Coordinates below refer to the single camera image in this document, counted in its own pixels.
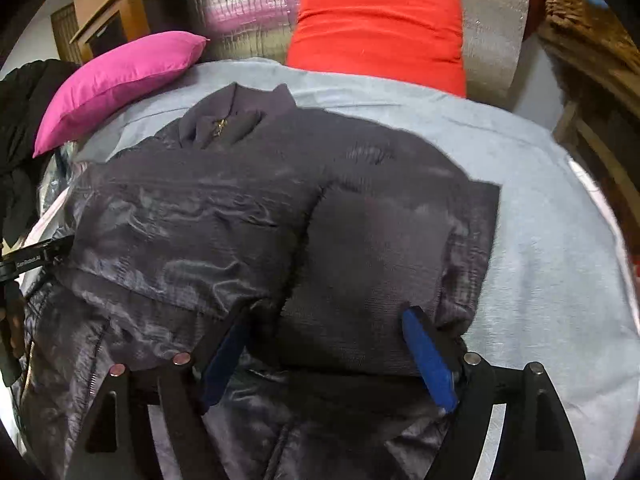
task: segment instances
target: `wooden furniture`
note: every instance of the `wooden furniture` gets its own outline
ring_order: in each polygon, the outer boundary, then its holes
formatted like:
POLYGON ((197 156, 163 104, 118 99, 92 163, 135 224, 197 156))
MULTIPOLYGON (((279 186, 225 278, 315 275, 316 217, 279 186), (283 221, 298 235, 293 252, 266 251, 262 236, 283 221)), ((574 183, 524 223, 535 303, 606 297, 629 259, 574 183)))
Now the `wooden furniture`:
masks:
POLYGON ((82 61, 127 41, 165 30, 188 30, 186 0, 74 0, 82 61))
POLYGON ((538 29, 567 102, 554 138, 599 185, 640 258, 640 52, 615 14, 585 0, 545 0, 538 29))

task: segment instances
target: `wooden cabinet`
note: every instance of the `wooden cabinet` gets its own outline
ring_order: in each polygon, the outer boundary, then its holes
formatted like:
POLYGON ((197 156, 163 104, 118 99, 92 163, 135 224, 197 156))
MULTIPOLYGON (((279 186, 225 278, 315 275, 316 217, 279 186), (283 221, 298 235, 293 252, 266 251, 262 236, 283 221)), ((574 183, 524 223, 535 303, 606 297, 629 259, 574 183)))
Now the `wooden cabinet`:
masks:
POLYGON ((127 41, 165 30, 188 30, 186 0, 74 0, 78 42, 87 62, 127 41))

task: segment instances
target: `black coat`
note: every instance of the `black coat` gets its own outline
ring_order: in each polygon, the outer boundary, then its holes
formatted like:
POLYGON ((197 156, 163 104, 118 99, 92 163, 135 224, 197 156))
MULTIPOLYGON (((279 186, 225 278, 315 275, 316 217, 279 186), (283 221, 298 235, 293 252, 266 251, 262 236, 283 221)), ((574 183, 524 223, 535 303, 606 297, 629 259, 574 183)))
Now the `black coat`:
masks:
MULTIPOLYGON (((34 293, 20 406, 60 478, 115 362, 191 351, 239 303, 256 323, 204 416, 230 478, 422 478, 447 421, 405 348, 401 304, 462 345, 498 189, 407 132, 229 86, 89 168, 66 262, 34 293)), ((152 410, 165 478, 178 478, 152 410)))
POLYGON ((0 212, 9 246, 38 217, 36 191, 50 155, 32 158, 36 134, 49 102, 77 68, 57 59, 34 61, 0 81, 0 212))

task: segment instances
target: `jacket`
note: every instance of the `jacket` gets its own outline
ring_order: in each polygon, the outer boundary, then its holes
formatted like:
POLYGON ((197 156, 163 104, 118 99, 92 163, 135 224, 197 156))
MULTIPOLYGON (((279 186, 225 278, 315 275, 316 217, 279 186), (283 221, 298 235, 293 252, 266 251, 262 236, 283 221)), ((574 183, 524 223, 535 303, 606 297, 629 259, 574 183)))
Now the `jacket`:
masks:
MULTIPOLYGON (((20 418, 61 478, 108 368, 190 351, 239 303, 251 343, 204 423, 230 478, 422 477, 443 418, 399 329, 419 304, 461 346, 498 188, 402 131, 231 85, 85 171, 69 257, 30 294, 20 418)), ((150 408, 165 478, 179 478, 150 408)))
POLYGON ((9 247, 37 219, 36 190, 50 155, 33 157, 40 121, 74 63, 33 61, 0 81, 0 211, 2 236, 9 247))

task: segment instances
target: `blue gripper pad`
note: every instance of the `blue gripper pad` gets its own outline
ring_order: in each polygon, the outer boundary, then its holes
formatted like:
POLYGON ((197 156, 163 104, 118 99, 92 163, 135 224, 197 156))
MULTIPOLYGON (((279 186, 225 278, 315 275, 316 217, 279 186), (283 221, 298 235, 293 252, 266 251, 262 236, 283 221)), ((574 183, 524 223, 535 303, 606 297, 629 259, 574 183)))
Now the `blue gripper pad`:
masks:
POLYGON ((249 334, 249 323, 243 317, 229 329, 220 343, 218 351, 209 362, 202 377, 204 387, 200 400, 205 410, 220 402, 248 342, 249 334))
POLYGON ((415 312, 402 313, 402 336, 431 397, 447 413, 458 405, 454 378, 415 312))

